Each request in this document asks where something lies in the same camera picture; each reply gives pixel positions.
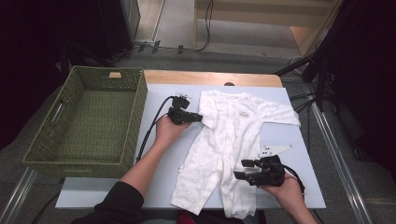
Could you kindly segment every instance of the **wooden table edge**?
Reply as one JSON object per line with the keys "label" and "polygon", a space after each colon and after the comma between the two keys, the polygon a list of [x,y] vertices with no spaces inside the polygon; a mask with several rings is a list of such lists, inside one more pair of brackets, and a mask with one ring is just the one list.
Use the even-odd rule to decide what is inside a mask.
{"label": "wooden table edge", "polygon": [[268,74],[241,74],[217,72],[191,72],[173,70],[144,70],[150,84],[186,84],[223,86],[227,82],[235,86],[283,87],[280,77]]}

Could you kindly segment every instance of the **baby clothing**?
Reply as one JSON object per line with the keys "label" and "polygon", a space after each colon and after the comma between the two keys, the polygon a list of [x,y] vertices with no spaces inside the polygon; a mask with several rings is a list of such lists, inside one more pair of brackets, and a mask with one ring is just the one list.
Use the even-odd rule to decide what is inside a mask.
{"label": "baby clothing", "polygon": [[256,188],[235,179],[241,160],[257,158],[260,131],[265,122],[300,125],[289,105],[266,101],[247,93],[202,91],[199,113],[205,125],[179,168],[171,204],[199,215],[221,180],[226,217],[245,218],[256,211]]}

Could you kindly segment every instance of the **white table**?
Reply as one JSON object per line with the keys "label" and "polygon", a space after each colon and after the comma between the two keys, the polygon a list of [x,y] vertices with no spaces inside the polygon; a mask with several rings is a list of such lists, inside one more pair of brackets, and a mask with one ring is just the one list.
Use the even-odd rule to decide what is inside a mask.
{"label": "white table", "polygon": [[[283,88],[148,84],[148,99],[145,105],[136,150],[138,151],[140,148],[142,139],[155,113],[167,96],[175,95],[177,91],[188,94],[191,97],[191,104],[188,107],[188,111],[197,112],[200,92],[210,90],[218,90],[226,93],[240,93],[244,91],[263,99],[290,105],[289,96]],[[170,104],[171,102],[166,104],[161,114],[167,112]],[[144,208],[176,209],[169,202],[177,180],[177,170],[186,158],[190,145],[202,128],[203,125],[201,123],[192,124],[163,155],[150,185],[143,205]],[[152,144],[154,137],[155,128],[152,130],[152,134],[148,139],[146,150]],[[321,195],[311,161],[306,152],[299,127],[286,124],[264,124],[262,126],[261,137],[261,142],[265,145],[294,145],[294,149],[281,153],[279,157],[283,164],[294,169],[302,179],[306,187],[305,203],[307,207],[325,208],[326,205]],[[93,208],[105,198],[116,181],[118,179],[68,177],[64,182],[56,207],[73,209]],[[257,208],[268,209],[279,207],[280,205],[270,194],[257,189]],[[222,209],[219,187],[212,193],[204,209]]]}

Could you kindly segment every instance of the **black sleeve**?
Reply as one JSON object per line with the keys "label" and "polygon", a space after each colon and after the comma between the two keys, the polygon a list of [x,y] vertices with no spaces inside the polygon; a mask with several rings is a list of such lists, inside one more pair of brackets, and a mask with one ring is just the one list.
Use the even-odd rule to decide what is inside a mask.
{"label": "black sleeve", "polygon": [[117,182],[105,199],[85,217],[75,219],[72,224],[82,223],[137,223],[144,199],[142,194],[129,184]]}

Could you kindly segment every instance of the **person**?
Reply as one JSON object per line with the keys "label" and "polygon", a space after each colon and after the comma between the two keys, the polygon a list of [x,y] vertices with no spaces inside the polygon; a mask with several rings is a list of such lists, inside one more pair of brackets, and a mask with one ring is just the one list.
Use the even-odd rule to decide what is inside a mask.
{"label": "person", "polygon": [[[113,186],[93,212],[71,223],[139,223],[142,220],[139,211],[163,153],[190,125],[176,125],[166,116],[159,119],[155,140],[148,152]],[[317,223],[306,208],[298,182],[293,176],[286,174],[280,187],[261,186],[261,189],[274,195],[294,222]]]}

